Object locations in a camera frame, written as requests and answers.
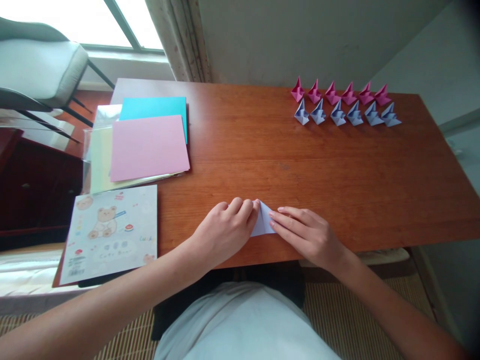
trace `cabinet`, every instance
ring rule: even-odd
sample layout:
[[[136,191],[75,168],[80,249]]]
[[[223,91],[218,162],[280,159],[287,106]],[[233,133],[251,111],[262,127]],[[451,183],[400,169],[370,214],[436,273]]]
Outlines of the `cabinet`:
[[[22,133],[0,128],[0,248],[5,237],[67,229],[82,190],[80,158]]]

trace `chair seat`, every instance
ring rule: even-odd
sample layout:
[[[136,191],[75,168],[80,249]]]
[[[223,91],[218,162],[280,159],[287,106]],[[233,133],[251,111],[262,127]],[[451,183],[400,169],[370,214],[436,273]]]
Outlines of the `chair seat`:
[[[15,90],[51,108],[66,106],[89,56],[72,41],[0,41],[0,88]]]

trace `pink paper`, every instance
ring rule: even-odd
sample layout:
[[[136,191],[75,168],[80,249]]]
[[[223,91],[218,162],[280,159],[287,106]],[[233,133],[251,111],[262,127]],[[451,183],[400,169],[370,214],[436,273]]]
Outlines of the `pink paper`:
[[[341,99],[340,96],[337,95],[337,91],[335,90],[335,81],[331,82],[330,87],[326,90],[325,97],[330,103],[330,105],[335,105]]]
[[[295,87],[291,90],[291,95],[295,99],[295,101],[298,103],[303,97],[304,97],[305,91],[302,89],[302,84],[300,83],[300,76],[298,77],[298,80],[296,81]]]
[[[347,104],[350,105],[353,103],[355,100],[357,100],[357,97],[354,94],[354,82],[352,81],[350,85],[348,85],[347,89],[341,96],[341,99]]]
[[[375,93],[375,100],[378,105],[383,106],[386,103],[392,101],[392,99],[388,97],[388,94],[389,93],[387,92],[387,84],[385,84],[379,91]]]
[[[319,80],[317,79],[313,86],[311,87],[310,91],[308,92],[308,97],[310,98],[311,102],[316,104],[317,101],[320,100],[322,94],[319,91]]]
[[[181,115],[113,123],[110,181],[147,178],[189,169]]]
[[[370,92],[370,81],[365,86],[365,88],[362,91],[360,91],[360,93],[358,94],[358,98],[360,99],[363,105],[368,104],[374,99],[374,97],[372,96],[372,93]]]

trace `hand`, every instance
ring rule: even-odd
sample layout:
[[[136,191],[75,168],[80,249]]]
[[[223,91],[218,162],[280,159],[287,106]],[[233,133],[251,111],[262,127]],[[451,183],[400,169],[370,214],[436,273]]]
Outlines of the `hand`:
[[[259,217],[260,200],[236,197],[230,206],[217,204],[197,227],[189,242],[204,254],[211,269],[236,254],[250,238]]]
[[[307,260],[333,275],[341,269],[350,251],[324,218],[308,209],[289,206],[279,207],[278,212],[269,215],[272,229]]]

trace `white paper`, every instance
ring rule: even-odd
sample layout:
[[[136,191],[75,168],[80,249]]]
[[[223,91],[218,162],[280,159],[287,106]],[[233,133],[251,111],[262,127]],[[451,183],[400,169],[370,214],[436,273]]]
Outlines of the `white paper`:
[[[260,201],[260,210],[258,212],[258,219],[256,221],[255,227],[251,232],[250,237],[263,235],[263,234],[274,234],[275,231],[270,226],[270,216],[269,212],[271,212],[267,205]]]
[[[157,185],[75,198],[60,285],[139,268],[157,258]]]

